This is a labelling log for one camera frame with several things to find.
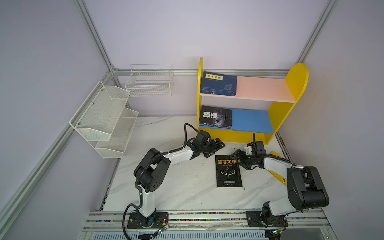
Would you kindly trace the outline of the black antler cover book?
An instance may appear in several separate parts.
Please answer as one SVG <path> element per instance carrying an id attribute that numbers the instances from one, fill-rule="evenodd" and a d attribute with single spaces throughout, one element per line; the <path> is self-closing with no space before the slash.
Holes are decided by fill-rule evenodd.
<path id="1" fill-rule="evenodd" d="M 218 188 L 242 188 L 240 166 L 228 155 L 215 155 Z"/>

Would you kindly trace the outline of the black wolf cover book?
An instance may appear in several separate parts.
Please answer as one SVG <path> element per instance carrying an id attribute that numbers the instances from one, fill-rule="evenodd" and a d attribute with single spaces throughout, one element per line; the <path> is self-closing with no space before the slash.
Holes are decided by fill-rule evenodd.
<path id="1" fill-rule="evenodd" d="M 232 127 L 232 110 L 203 105 L 200 111 L 199 125 L 230 129 Z"/>

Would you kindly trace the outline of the yellow cartoon cover book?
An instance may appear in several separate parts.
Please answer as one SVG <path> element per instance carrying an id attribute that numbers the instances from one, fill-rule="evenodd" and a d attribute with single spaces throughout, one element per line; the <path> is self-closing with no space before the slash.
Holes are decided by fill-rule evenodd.
<path id="1" fill-rule="evenodd" d="M 276 151 L 272 151 L 271 152 L 271 155 L 274 155 L 274 156 L 277 156 L 277 157 L 280 157 L 282 158 L 282 156 L 280 154 L 278 154 Z M 275 178 L 277 178 L 281 183 L 283 183 L 286 187 L 288 186 L 288 183 L 287 183 L 287 179 L 282 177 L 281 175 L 273 172 L 273 171 L 269 171 Z"/>

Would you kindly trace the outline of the navy book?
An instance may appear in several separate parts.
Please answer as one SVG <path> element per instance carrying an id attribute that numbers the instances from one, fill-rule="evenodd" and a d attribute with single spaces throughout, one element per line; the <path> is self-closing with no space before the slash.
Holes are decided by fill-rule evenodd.
<path id="1" fill-rule="evenodd" d="M 237 92 L 237 76 L 203 71 L 201 90 Z"/>
<path id="2" fill-rule="evenodd" d="M 228 96 L 228 97 L 236 96 L 236 92 L 233 92 L 233 91 L 211 90 L 211 89 L 200 89 L 200 94 Z"/>

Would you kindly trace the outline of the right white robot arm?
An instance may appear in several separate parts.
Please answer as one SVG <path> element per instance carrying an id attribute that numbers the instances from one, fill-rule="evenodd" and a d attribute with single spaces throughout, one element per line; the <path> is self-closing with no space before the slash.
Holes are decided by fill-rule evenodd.
<path id="1" fill-rule="evenodd" d="M 287 181 L 285 196 L 263 204 L 260 218 L 265 227 L 273 226 L 288 214 L 329 205 L 328 193 L 316 167 L 296 165 L 267 154 L 261 141 L 247 144 L 244 150 L 235 151 L 231 158 L 246 170 L 265 169 Z"/>

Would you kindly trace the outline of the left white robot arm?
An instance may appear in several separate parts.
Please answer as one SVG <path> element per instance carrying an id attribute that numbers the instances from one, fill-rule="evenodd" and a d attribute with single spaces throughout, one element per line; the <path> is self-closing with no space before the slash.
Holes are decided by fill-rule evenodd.
<path id="1" fill-rule="evenodd" d="M 181 147 L 158 151 L 150 149 L 134 170 L 135 188 L 139 191 L 137 211 L 144 218 L 156 212 L 154 192 L 161 186 L 169 168 L 184 161 L 190 161 L 200 155 L 209 158 L 225 147 L 220 139 L 212 139 L 206 131 L 198 131 L 197 135 L 188 139 L 185 135 Z"/>

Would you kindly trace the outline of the yellow pink blue bookshelf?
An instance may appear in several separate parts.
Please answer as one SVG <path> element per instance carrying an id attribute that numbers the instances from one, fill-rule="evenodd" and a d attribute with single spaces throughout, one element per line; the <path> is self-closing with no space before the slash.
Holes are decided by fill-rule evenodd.
<path id="1" fill-rule="evenodd" d="M 212 138 L 247 144 L 253 135 L 268 145 L 303 96 L 309 82 L 309 69 L 294 65 L 284 79 L 238 77 L 234 97 L 212 95 L 211 105 L 232 110 L 232 127 L 217 128 L 198 124 Z"/>

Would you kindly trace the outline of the white mesh two-tier rack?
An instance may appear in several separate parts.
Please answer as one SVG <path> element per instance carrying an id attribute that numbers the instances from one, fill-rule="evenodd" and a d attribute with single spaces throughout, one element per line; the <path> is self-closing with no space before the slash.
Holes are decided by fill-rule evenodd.
<path id="1" fill-rule="evenodd" d="M 98 82 L 69 121 L 104 159 L 123 157 L 139 113 L 128 108 L 130 92 Z"/>

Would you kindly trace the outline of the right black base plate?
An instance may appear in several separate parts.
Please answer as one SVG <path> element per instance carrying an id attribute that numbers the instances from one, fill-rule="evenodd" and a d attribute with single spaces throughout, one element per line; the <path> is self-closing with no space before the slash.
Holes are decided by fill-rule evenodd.
<path id="1" fill-rule="evenodd" d="M 288 222 L 286 216 L 273 216 L 262 211 L 247 211 L 246 219 L 249 227 L 286 227 Z"/>

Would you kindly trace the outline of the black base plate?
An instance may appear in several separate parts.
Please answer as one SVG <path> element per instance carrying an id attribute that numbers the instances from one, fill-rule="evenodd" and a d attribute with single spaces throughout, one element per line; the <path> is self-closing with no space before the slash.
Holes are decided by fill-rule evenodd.
<path id="1" fill-rule="evenodd" d="M 144 217 L 140 212 L 132 212 L 126 225 L 128 229 L 160 229 L 168 223 L 169 213 L 154 212 L 149 217 Z"/>
<path id="2" fill-rule="evenodd" d="M 246 219 L 249 227 L 286 227 L 288 222 L 286 216 L 273 216 L 262 211 L 247 211 Z"/>

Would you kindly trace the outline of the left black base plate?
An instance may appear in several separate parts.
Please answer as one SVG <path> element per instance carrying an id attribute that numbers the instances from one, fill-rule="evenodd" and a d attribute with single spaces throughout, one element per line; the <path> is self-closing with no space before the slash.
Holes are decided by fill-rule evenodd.
<path id="1" fill-rule="evenodd" d="M 144 217 L 140 212 L 132 212 L 126 225 L 128 229 L 160 229 L 168 223 L 169 213 L 154 212 L 149 217 Z"/>

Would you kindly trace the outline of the aluminium front rail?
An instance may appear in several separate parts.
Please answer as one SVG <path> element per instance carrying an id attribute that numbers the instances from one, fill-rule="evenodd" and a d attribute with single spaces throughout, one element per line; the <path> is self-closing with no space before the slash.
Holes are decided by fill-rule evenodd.
<path id="1" fill-rule="evenodd" d="M 250 225 L 261 223 L 260 213 L 256 210 L 201 210 L 170 211 L 165 220 L 170 230 L 242 230 Z M 117 232 L 122 230 L 123 211 L 90 212 L 83 232 Z M 321 209 L 288 214 L 286 223 L 279 225 L 287 229 L 330 228 L 325 213 Z"/>

